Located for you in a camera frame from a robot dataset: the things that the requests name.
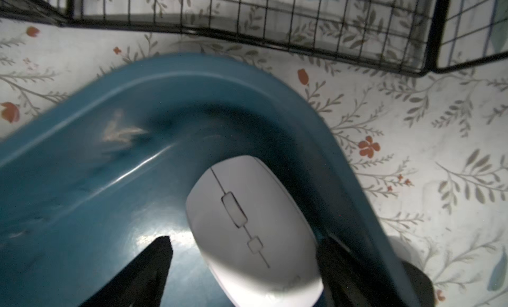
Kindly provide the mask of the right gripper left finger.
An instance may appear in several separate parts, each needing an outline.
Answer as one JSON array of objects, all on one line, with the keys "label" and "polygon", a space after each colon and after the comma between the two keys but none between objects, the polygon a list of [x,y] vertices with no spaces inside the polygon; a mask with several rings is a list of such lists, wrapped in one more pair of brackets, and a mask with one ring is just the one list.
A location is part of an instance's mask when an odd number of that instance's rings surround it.
[{"label": "right gripper left finger", "polygon": [[156,238],[81,306],[160,306],[172,257],[170,237]]}]

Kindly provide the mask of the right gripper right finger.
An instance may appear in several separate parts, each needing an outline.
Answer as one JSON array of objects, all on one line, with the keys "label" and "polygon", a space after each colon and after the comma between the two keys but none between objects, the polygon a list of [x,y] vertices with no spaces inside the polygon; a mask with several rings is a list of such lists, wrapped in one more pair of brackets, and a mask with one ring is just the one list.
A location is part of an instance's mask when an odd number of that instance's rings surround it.
[{"label": "right gripper right finger", "polygon": [[377,281],[338,242],[319,242],[317,264],[326,306],[405,306],[388,286]]}]

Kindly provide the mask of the white mouse large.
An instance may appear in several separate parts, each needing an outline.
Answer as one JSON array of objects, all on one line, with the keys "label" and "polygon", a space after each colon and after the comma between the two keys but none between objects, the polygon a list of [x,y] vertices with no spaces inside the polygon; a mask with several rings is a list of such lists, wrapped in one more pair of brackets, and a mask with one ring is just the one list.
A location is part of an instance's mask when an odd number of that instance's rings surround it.
[{"label": "white mouse large", "polygon": [[202,258],[234,306],[313,306],[324,286],[302,211],[258,158],[208,168],[186,201]]}]

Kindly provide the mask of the teal plastic storage box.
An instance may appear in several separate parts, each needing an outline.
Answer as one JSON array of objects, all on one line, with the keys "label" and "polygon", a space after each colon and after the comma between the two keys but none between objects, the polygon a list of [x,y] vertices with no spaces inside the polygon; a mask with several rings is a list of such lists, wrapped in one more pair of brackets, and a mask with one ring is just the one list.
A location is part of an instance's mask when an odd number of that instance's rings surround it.
[{"label": "teal plastic storage box", "polygon": [[163,306],[229,306],[185,201],[213,164],[263,161],[315,229],[418,306],[324,119],[289,86],[228,58],[173,54],[88,85],[1,143],[1,305],[79,306],[154,239],[173,259]]}]

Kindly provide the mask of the black Lecoo mouse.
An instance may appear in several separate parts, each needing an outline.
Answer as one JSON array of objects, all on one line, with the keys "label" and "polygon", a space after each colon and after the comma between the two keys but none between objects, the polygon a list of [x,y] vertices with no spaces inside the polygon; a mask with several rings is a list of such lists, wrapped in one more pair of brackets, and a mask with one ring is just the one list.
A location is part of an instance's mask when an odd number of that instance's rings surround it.
[{"label": "black Lecoo mouse", "polygon": [[410,283],[418,296],[422,307],[435,307],[433,284],[423,271],[409,262],[403,261],[402,265],[409,277]]}]

